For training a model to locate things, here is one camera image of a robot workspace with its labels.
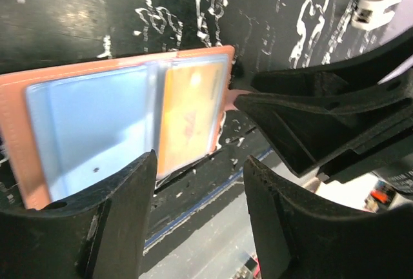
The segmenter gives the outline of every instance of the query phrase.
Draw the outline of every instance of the wallet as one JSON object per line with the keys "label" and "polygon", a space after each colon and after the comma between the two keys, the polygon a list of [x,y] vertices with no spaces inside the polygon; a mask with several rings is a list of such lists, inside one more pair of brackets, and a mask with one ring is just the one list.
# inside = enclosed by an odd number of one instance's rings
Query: wallet
{"label": "wallet", "polygon": [[150,149],[159,177],[214,151],[233,55],[222,46],[0,76],[1,134],[26,208]]}

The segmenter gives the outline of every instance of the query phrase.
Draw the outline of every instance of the orange wallet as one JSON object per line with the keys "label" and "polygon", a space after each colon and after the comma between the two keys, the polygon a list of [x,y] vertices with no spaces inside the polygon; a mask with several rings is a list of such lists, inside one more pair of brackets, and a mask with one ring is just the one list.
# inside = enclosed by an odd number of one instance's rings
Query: orange wallet
{"label": "orange wallet", "polygon": [[[230,72],[234,48],[232,46],[222,46],[42,68],[0,76],[0,129],[3,142],[10,157],[10,164],[26,208],[42,209],[51,202],[48,185],[42,169],[41,158],[37,150],[29,110],[26,105],[25,90],[27,87],[51,80],[134,67],[150,61],[171,61],[218,54],[226,54],[228,56],[229,60],[226,71]],[[216,64],[203,65],[197,71],[188,70],[184,67],[172,67],[170,71],[166,73],[161,135],[159,138],[158,174],[164,175],[168,173],[171,168],[176,167],[176,165],[178,167],[185,165],[188,157],[179,157],[180,149],[187,146],[185,138],[179,138],[178,144],[170,148],[169,154],[166,154],[168,144],[174,143],[173,138],[182,131],[182,127],[184,128],[183,135],[186,137],[191,135],[196,136],[198,143],[202,143],[207,138],[211,138],[211,136],[208,135],[209,131],[208,133],[202,131],[202,125],[200,123],[210,121],[209,119],[211,118],[213,109],[212,105],[208,104],[207,101],[200,101],[200,103],[205,103],[205,107],[203,107],[204,110],[202,110],[202,112],[197,113],[196,105],[193,104],[190,99],[193,95],[196,95],[196,93],[194,92],[195,90],[190,89],[189,85],[197,85],[197,83],[201,82],[203,71],[214,71],[218,68]],[[206,80],[204,78],[202,82],[203,86],[202,88],[198,88],[198,90],[210,91],[213,88],[214,77],[207,78]],[[210,143],[210,152],[215,150],[219,123],[223,116],[225,92],[226,91],[224,91],[221,96],[217,118],[210,123],[214,126],[213,142]],[[177,116],[180,117],[179,121],[171,120]],[[194,156],[198,154],[202,155],[203,153],[203,149],[197,146],[197,142],[192,142],[188,148],[188,151]]]}

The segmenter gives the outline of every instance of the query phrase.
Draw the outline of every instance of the screw hole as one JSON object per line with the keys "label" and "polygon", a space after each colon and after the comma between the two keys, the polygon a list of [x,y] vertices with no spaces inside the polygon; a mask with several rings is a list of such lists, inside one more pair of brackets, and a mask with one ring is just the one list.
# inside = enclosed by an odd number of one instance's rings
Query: screw hole
{"label": "screw hole", "polygon": [[400,86],[400,84],[401,84],[401,81],[394,82],[386,88],[386,91],[390,92],[391,90],[395,90]]}
{"label": "screw hole", "polygon": [[334,101],[334,102],[328,104],[325,108],[326,108],[328,111],[331,111],[331,110],[337,108],[338,106],[340,106],[340,103],[339,103],[338,101]]}
{"label": "screw hole", "polygon": [[46,207],[45,207],[45,209],[47,209],[47,210],[50,210],[50,209],[60,209],[60,208],[63,208],[63,207],[66,207],[67,206],[67,202],[63,202],[63,201],[55,201],[54,203],[51,203],[51,204],[49,204],[49,205],[47,205]]}

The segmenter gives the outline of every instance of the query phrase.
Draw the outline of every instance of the white bracket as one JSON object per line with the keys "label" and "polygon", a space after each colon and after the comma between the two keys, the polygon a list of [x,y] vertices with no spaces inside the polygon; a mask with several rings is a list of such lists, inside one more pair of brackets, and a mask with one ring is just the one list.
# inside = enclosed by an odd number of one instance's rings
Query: white bracket
{"label": "white bracket", "polygon": [[351,18],[351,25],[362,30],[373,30],[389,23],[394,17],[392,6],[401,0],[359,0]]}

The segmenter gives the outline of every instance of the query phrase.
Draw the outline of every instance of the blue strip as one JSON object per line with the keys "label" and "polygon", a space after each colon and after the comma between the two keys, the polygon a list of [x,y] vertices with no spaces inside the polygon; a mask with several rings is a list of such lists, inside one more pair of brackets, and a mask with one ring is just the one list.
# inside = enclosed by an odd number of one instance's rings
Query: blue strip
{"label": "blue strip", "polygon": [[[272,152],[272,148],[269,148],[267,151],[262,153],[257,159],[260,161],[263,160],[268,154]],[[153,235],[151,238],[149,238],[145,242],[145,248],[148,246],[152,245],[154,242],[156,242],[160,237],[162,237],[164,234],[166,234],[170,229],[173,229],[176,225],[179,225],[182,221],[187,219],[193,212],[197,211],[199,208],[201,208],[204,204],[206,204],[208,201],[210,201],[212,198],[217,196],[220,192],[225,190],[229,185],[240,179],[240,177],[243,175],[243,169],[241,169],[239,172],[231,176],[226,182],[224,182],[222,185],[217,187],[215,190],[213,190],[210,194],[206,195],[202,200],[200,200],[197,204],[195,204],[192,208],[178,216],[174,221],[170,222],[166,227],[161,229],[159,232],[157,232],[155,235]]]}

